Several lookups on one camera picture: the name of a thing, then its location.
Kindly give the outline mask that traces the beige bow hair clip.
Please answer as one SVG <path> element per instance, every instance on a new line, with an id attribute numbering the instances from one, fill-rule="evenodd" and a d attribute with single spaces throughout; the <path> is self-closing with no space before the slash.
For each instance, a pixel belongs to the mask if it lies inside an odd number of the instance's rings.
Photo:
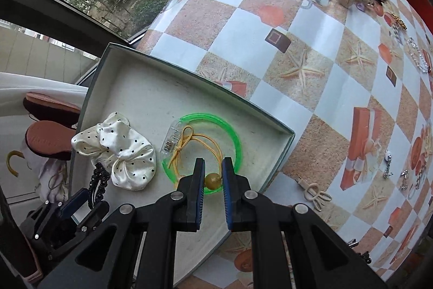
<path id="1" fill-rule="evenodd" d="M 318 212 L 322 212 L 325 204 L 332 201 L 332 197 L 322 191 L 317 183 L 307 183 L 302 178 L 299 178 L 297 182 L 303 189 L 304 198 L 311 202 Z"/>

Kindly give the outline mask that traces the white polka dot scrunchie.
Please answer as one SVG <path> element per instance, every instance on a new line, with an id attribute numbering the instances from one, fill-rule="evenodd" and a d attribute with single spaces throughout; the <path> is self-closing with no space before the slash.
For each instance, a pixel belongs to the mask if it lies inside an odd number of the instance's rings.
<path id="1" fill-rule="evenodd" d="M 154 146 L 119 112 L 77 133 L 71 145 L 93 164 L 101 164 L 118 188 L 141 191 L 156 174 Z"/>

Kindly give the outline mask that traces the silver earring pair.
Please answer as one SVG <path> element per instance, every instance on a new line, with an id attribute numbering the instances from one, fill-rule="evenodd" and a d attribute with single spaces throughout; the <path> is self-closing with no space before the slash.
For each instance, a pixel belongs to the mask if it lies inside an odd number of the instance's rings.
<path id="1" fill-rule="evenodd" d="M 412 170 L 404 170 L 400 174 L 400 190 L 401 191 L 410 191 L 410 190 L 419 190 L 421 187 L 421 182 L 424 180 L 424 170 L 420 172 L 412 171 Z"/>

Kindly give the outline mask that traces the clear plastic hair clip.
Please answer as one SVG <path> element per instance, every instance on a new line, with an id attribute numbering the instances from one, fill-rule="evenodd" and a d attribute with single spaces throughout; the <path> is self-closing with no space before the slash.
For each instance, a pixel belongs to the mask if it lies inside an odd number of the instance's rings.
<path id="1" fill-rule="evenodd" d="M 163 158 L 167 158 L 172 155 L 175 147 L 178 145 L 184 126 L 185 123 L 178 119 L 175 120 L 168 128 L 167 134 L 160 149 L 160 153 Z"/>

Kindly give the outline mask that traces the green cardboard box tray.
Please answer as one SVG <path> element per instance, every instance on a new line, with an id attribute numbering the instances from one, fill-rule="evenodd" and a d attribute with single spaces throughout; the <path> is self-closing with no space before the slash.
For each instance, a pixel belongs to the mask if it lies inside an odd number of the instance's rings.
<path id="1" fill-rule="evenodd" d="M 242 150 L 238 174 L 252 189 L 262 191 L 286 161 L 295 133 L 256 105 L 197 74 L 124 46 L 110 44 L 87 91 L 78 131 L 121 113 L 131 127 L 155 147 L 157 171 L 141 191 L 126 191 L 111 181 L 104 200 L 108 215 L 123 203 L 141 207 L 174 191 L 164 172 L 160 150 L 171 124 L 187 114 L 208 113 L 226 121 L 237 133 Z M 90 158 L 73 154 L 70 194 L 88 186 L 93 173 Z M 200 230 L 178 233 L 174 284 L 198 268 L 229 236 L 223 191 L 205 194 Z"/>

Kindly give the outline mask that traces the green plastic bangle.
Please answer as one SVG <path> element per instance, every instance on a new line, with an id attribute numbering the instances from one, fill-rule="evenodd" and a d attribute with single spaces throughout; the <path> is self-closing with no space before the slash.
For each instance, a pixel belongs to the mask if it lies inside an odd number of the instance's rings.
<path id="1" fill-rule="evenodd" d="M 231 138 L 232 145 L 234 147 L 234 163 L 233 168 L 234 172 L 238 172 L 240 170 L 242 159 L 243 159 L 243 151 L 241 141 L 238 137 L 238 134 L 235 132 L 233 127 L 223 120 L 220 117 L 217 117 L 214 114 L 209 113 L 192 113 L 187 114 L 181 118 L 180 121 L 185 123 L 183 130 L 181 132 L 181 137 L 178 142 L 178 145 L 175 147 L 172 155 L 167 158 L 163 158 L 162 155 L 162 168 L 166 173 L 167 177 L 173 182 L 175 186 L 178 185 L 181 178 L 184 177 L 183 174 L 180 173 L 180 164 L 181 164 L 181 153 L 186 147 L 192 142 L 197 142 L 201 147 L 205 148 L 213 157 L 215 157 L 219 171 L 208 173 L 205 176 L 205 194 L 214 194 L 218 191 L 222 190 L 222 160 L 223 153 L 222 148 L 219 146 L 219 143 L 212 137 L 198 133 L 195 131 L 193 126 L 194 123 L 209 123 L 211 125 L 217 126 L 219 129 L 226 132 L 226 134 Z"/>

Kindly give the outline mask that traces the checkered seashell tablecloth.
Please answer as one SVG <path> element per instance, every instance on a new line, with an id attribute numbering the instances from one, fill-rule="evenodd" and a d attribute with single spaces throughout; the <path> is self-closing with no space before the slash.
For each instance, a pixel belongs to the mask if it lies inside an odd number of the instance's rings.
<path id="1" fill-rule="evenodd" d="M 402 269 L 432 217 L 432 33 L 406 0 L 171 0 L 138 49 L 289 126 L 266 195 L 290 205 L 304 199 L 299 178 L 317 183 L 332 197 L 320 216 L 372 270 L 389 281 Z M 424 170 L 419 190 L 400 190 L 404 170 Z"/>

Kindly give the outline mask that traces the red plastic stool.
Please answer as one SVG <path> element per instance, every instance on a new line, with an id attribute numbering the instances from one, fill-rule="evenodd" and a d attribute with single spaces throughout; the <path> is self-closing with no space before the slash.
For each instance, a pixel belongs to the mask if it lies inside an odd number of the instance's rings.
<path id="1" fill-rule="evenodd" d="M 421 19 L 427 25 L 427 28 L 432 31 L 433 22 L 433 7 L 429 0 L 407 0 L 412 8 L 420 15 Z"/>

